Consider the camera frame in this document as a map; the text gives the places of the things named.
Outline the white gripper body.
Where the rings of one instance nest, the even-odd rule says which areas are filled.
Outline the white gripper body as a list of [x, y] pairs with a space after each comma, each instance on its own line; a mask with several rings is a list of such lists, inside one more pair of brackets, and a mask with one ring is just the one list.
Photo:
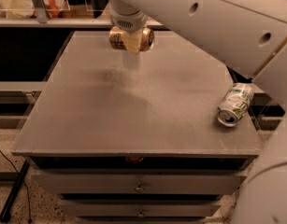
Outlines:
[[110, 15], [115, 26], [130, 33], [143, 28], [148, 19], [148, 17], [141, 11], [134, 14], [122, 15], [115, 10], [111, 10]]

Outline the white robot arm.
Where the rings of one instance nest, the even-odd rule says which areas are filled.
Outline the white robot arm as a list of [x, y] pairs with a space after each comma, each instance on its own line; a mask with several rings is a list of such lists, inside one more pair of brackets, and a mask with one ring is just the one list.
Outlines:
[[252, 81], [285, 111], [232, 224], [287, 224], [287, 0], [121, 0]]

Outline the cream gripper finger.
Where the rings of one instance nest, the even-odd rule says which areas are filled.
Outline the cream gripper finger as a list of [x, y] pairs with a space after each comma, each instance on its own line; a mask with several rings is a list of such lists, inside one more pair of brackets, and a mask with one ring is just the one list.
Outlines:
[[135, 32], [122, 32], [122, 42], [128, 52], [138, 54], [141, 48], [142, 30]]

